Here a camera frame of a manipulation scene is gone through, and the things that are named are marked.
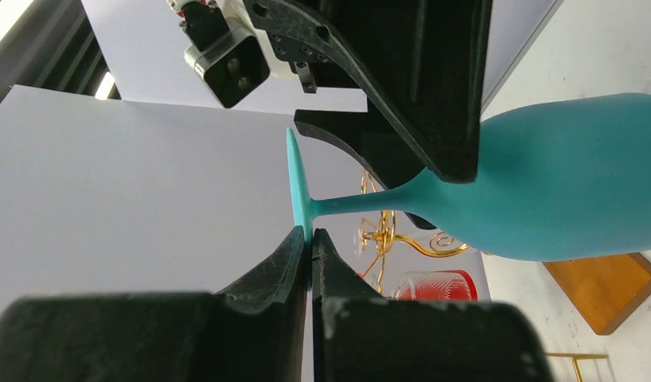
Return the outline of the teal plastic goblet front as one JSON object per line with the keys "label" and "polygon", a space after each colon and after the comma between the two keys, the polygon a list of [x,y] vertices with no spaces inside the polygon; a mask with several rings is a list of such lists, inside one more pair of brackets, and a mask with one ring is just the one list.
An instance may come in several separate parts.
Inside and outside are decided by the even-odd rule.
{"label": "teal plastic goblet front", "polygon": [[539,103],[481,124],[471,183],[422,170],[377,193],[310,196],[287,132],[294,222],[307,237],[318,216],[395,210],[508,259],[552,262],[651,250],[651,95],[622,93]]}

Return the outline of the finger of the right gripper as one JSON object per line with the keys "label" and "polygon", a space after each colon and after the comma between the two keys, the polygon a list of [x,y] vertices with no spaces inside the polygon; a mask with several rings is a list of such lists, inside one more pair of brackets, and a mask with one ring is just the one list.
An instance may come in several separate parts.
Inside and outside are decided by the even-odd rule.
{"label": "finger of the right gripper", "polygon": [[[343,150],[385,190],[404,185],[425,165],[376,108],[365,112],[297,110],[299,134]],[[317,216],[368,212],[367,197],[340,197],[343,206],[329,210],[310,198],[298,144],[294,144],[294,225],[311,230]]]}
{"label": "finger of the right gripper", "polygon": [[305,90],[359,88],[441,180],[478,173],[490,1],[247,1]]}

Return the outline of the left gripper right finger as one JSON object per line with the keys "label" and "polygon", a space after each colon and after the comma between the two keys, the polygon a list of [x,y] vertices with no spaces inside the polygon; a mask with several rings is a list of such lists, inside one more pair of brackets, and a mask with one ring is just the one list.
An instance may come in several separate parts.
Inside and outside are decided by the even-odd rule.
{"label": "left gripper right finger", "polygon": [[499,302],[396,301],[373,290],[329,233],[312,239],[317,381],[550,381],[526,317]]}

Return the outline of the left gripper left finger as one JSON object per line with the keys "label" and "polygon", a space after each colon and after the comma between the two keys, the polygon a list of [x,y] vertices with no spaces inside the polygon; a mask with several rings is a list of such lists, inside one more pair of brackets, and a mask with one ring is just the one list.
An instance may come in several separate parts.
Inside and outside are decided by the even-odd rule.
{"label": "left gripper left finger", "polygon": [[0,315],[0,381],[298,381],[309,260],[293,228],[215,294],[59,294]]}

